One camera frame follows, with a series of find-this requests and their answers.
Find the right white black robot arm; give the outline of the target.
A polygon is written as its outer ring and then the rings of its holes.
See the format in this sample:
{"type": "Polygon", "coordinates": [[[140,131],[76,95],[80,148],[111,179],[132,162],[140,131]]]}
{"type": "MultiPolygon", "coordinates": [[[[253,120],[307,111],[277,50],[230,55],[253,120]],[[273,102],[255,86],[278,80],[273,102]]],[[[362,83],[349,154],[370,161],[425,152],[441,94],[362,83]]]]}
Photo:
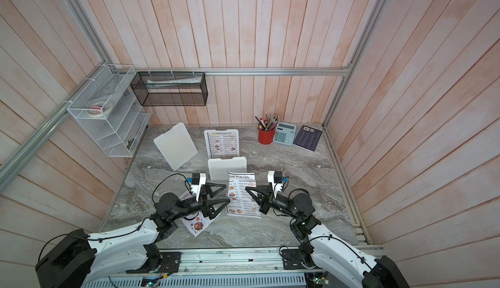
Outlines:
{"type": "Polygon", "coordinates": [[[386,255],[376,258],[348,244],[314,216],[313,201],[306,190],[285,196],[273,185],[246,187],[246,192],[266,214],[270,209],[291,220],[290,229],[300,242],[301,264],[316,266],[348,287],[408,287],[396,263],[386,255]]]}

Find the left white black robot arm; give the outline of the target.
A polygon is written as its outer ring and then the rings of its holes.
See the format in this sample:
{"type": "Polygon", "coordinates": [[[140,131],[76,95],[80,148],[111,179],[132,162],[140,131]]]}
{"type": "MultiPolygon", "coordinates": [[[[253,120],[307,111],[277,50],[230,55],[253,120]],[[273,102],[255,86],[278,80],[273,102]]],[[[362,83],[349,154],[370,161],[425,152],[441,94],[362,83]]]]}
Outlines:
{"type": "Polygon", "coordinates": [[[156,243],[173,234],[178,219],[196,213],[216,218],[230,203],[227,197],[217,197],[226,187],[194,185],[194,196],[184,200],[165,193],[154,203],[155,213],[126,228],[91,234],[77,229],[60,235],[60,242],[47,254],[41,253],[35,266],[40,286],[82,287],[119,272],[157,269],[161,254],[156,243]]]}

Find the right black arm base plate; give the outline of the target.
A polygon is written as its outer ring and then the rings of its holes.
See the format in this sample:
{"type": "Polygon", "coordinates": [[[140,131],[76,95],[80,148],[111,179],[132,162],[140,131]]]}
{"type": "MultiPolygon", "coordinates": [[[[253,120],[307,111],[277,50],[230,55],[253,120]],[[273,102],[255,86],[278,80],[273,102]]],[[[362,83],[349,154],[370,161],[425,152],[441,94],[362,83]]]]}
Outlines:
{"type": "Polygon", "coordinates": [[[279,255],[285,270],[305,271],[305,272],[331,272],[333,266],[328,261],[314,261],[313,255],[299,248],[289,248],[282,246],[279,248],[279,255]]]}

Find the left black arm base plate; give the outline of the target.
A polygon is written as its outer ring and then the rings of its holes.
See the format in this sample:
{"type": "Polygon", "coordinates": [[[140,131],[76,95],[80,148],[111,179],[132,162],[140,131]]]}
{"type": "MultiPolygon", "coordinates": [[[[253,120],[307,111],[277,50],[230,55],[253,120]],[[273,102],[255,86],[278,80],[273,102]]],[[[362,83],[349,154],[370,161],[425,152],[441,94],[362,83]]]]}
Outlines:
{"type": "Polygon", "coordinates": [[[153,273],[173,274],[178,272],[181,252],[160,252],[148,258],[145,264],[137,270],[126,271],[126,274],[153,273]]]}

